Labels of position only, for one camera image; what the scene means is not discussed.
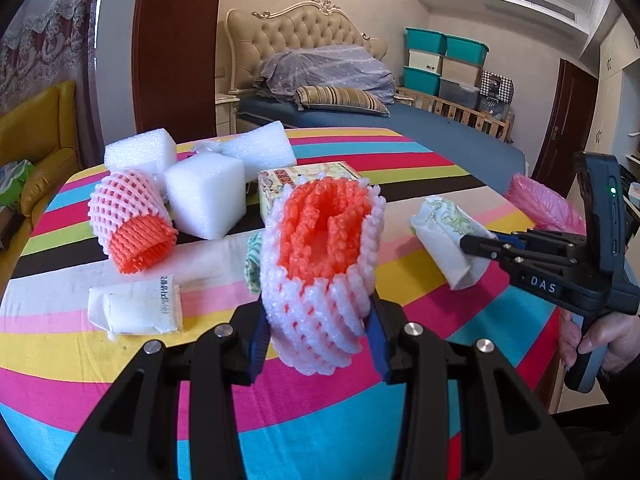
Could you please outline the person's right hand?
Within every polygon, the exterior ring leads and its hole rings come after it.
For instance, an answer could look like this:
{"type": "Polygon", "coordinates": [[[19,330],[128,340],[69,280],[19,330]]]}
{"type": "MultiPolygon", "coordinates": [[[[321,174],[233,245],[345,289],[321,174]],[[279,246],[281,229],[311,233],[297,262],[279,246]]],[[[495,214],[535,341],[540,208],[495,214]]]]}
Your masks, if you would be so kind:
{"type": "Polygon", "coordinates": [[[578,356],[605,348],[601,364],[607,373],[619,373],[640,351],[639,317],[612,312],[597,320],[585,335],[567,310],[561,310],[559,350],[563,364],[571,368],[578,356]]]}

